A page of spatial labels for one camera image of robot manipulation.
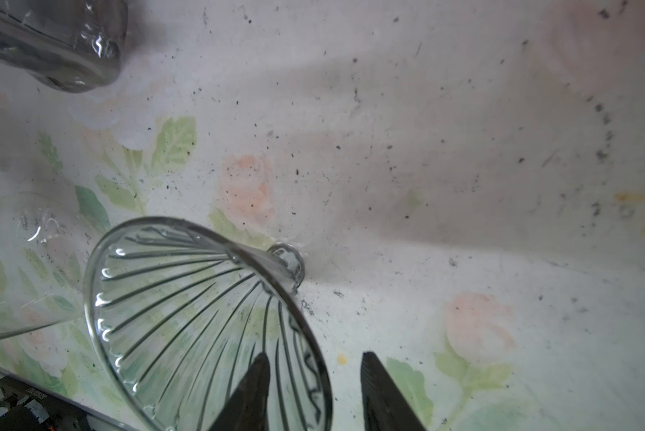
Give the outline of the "grey glass dripper cone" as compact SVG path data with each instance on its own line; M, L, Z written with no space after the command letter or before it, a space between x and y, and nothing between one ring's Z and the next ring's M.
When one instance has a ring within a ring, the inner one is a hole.
M94 349L153 430L206 430L257 356L270 364L271 430L328 430L333 395L297 303L304 260L291 245L231 242L172 217L119 224L85 270Z

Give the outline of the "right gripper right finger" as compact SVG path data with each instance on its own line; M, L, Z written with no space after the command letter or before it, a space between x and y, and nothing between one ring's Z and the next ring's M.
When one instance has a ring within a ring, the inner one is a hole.
M365 431L425 431L374 352L363 353L361 371Z

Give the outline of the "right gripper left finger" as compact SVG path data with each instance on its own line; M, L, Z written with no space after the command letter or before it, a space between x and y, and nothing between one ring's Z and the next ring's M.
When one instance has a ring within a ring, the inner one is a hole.
M265 353L255 357L210 431L267 431L270 361Z

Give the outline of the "grey ribbed glass pitcher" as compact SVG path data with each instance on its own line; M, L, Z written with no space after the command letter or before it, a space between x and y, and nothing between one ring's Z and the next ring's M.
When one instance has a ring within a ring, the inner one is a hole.
M0 62L85 93L116 81L127 30L124 1L0 1Z

